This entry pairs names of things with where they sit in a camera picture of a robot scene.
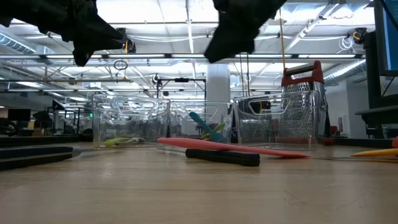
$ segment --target plastic storage container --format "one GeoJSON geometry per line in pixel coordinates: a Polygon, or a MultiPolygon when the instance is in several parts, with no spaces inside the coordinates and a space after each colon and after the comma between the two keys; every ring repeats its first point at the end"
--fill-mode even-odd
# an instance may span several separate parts
{"type": "Polygon", "coordinates": [[[201,139],[205,130],[189,117],[195,112],[211,128],[225,124],[224,129],[218,131],[224,137],[224,143],[231,142],[231,128],[233,119],[232,103],[208,102],[173,102],[170,105],[170,137],[201,139]]]}
{"type": "Polygon", "coordinates": [[[321,107],[317,91],[237,98],[238,141],[271,149],[313,151],[325,124],[321,107]]]}
{"type": "Polygon", "coordinates": [[[156,143],[167,135],[169,108],[169,100],[94,95],[94,146],[115,147],[109,140],[116,138],[141,138],[144,144],[156,143]]]}

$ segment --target white column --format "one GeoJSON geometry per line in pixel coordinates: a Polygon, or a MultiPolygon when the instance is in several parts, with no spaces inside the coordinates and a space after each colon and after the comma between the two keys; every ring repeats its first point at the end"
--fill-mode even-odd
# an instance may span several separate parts
{"type": "Polygon", "coordinates": [[[228,64],[207,65],[207,102],[229,103],[231,80],[228,64]]]}

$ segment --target red spatula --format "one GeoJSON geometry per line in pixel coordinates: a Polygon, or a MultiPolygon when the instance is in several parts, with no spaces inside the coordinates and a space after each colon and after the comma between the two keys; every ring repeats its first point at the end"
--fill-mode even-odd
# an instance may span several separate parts
{"type": "Polygon", "coordinates": [[[229,150],[229,151],[238,151],[238,152],[259,153],[270,156],[282,156],[289,158],[309,157],[309,155],[299,154],[299,153],[289,153],[289,152],[282,152],[272,149],[263,149],[263,148],[246,147],[246,146],[234,146],[230,144],[209,142],[209,141],[189,139],[189,138],[159,138],[157,142],[162,144],[168,144],[171,146],[184,147],[188,149],[229,150]]]}

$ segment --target wooden table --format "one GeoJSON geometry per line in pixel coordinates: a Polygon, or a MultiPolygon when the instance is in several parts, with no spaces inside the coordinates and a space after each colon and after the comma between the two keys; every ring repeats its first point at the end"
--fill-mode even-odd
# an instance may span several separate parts
{"type": "MultiPolygon", "coordinates": [[[[347,156],[364,149],[328,147],[347,156]]],[[[397,223],[398,164],[241,167],[151,148],[0,172],[0,223],[397,223]]]]}

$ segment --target computer monitor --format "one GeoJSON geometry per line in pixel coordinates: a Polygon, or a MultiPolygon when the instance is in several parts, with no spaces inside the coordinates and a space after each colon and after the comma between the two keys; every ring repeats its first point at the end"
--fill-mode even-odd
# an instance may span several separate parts
{"type": "Polygon", "coordinates": [[[8,109],[10,121],[30,121],[30,109],[8,109]]]}
{"type": "MultiPolygon", "coordinates": [[[[398,2],[395,0],[385,0],[385,2],[394,19],[398,21],[398,2]]],[[[380,75],[396,76],[398,74],[398,31],[380,1],[374,1],[374,18],[380,75]]]]}

